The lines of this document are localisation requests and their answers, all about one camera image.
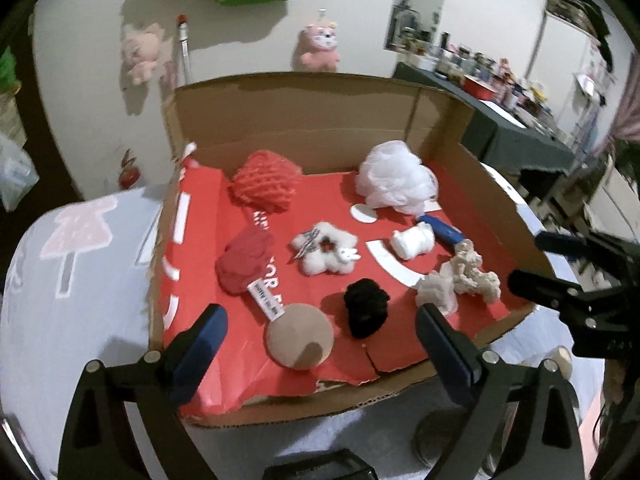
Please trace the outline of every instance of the blue tube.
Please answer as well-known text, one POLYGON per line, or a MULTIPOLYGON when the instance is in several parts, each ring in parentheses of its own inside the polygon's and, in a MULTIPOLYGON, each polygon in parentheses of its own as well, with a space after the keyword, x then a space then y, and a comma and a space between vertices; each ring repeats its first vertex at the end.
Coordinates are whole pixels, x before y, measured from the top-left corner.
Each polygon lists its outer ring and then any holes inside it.
POLYGON ((433 234, 438 237, 438 239, 453 249, 454 245, 460 243, 466 237, 457 229, 451 227, 448 224, 445 224, 439 218, 431 215, 422 215, 418 218, 418 222, 424 222, 425 224, 429 224, 433 229, 433 234))

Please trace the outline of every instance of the cardboard box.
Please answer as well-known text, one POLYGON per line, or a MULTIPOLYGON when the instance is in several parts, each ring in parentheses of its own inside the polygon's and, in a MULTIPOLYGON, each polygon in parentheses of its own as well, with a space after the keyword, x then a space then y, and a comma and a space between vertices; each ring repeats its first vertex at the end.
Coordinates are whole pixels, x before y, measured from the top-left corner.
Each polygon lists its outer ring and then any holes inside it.
MULTIPOLYGON (((546 256, 514 203, 460 140, 473 110, 454 96, 391 79, 345 74, 263 73, 207 81, 178 89, 164 115, 176 171, 159 222, 150 300, 150 347, 162 346, 158 298, 161 258, 177 207, 180 158, 188 142, 199 163, 231 177, 260 149, 280 153, 305 174, 356 170, 369 151, 404 140, 428 164, 437 162, 466 190, 466 197, 517 267, 553 275, 546 256)), ((516 326, 532 305, 516 308, 475 338, 484 347, 516 326)), ((329 415, 397 395, 434 375, 429 361, 381 374, 362 386, 343 385, 307 397, 267 398, 236 412, 197 420, 234 426, 329 415)))

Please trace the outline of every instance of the pink plush toy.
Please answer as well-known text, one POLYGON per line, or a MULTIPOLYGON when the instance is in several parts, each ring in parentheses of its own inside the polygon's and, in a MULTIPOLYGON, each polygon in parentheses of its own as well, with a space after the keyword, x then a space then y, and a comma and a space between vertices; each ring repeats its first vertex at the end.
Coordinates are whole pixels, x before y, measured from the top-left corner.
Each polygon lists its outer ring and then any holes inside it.
POLYGON ((171 59, 173 44, 171 38, 163 39, 164 30, 157 23, 145 30, 125 26, 122 58, 131 67, 129 75, 134 85, 164 74, 164 64, 171 59))
POLYGON ((300 61, 309 72, 335 72, 340 56, 335 51, 338 41, 335 39, 335 23, 329 25, 309 25, 304 36, 307 50, 300 61))

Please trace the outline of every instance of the pink curtain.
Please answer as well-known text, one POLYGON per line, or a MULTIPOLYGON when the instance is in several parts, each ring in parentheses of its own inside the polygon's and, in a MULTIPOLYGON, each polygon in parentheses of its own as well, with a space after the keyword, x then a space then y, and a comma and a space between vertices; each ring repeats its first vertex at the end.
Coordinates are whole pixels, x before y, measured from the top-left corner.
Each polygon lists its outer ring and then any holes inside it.
POLYGON ((615 139, 640 142, 640 56, 637 50, 631 55, 629 74, 618 111, 606 139, 597 151, 602 152, 615 139))

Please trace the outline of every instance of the table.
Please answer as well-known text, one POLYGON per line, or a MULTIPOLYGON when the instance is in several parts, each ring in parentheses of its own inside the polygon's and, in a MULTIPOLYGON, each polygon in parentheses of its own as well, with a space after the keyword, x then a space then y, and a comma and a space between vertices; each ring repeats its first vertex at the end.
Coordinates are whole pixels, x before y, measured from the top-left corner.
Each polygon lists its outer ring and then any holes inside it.
POLYGON ((398 63, 393 78, 445 90, 473 107, 476 111, 462 144, 480 162, 496 170, 503 173, 519 173, 521 170, 567 173, 574 161, 574 153, 559 140, 533 128, 517 126, 459 86, 439 79, 433 72, 398 63))
MULTIPOLYGON (((86 203, 86 212, 101 214, 113 238, 106 247, 77 254, 69 298, 52 295, 63 259, 41 257, 60 225, 56 216, 68 209, 39 219, 14 256, 0 311, 0 400, 46 476, 56 472, 66 414, 84 365, 95 358, 107 366, 128 364, 147 348, 148 254, 164 193, 163 186, 147 187, 86 203)), ((515 206, 530 231, 542 229, 526 204, 515 206)), ((556 275, 575 281, 564 258, 548 257, 556 275)), ((571 335, 556 312, 541 308, 492 348, 517 363, 559 344, 571 348, 571 335)), ((603 373, 602 360, 574 359, 572 384, 583 417, 603 373)), ((189 427, 188 433, 220 480, 259 480, 267 466, 292 462, 293 455, 343 447, 370 463, 381 480, 415 480, 427 473, 411 450, 415 427, 429 412, 451 407, 434 378, 340 415, 242 428, 189 427)), ((137 408, 129 405, 127 412, 151 478, 165 479, 137 408)))

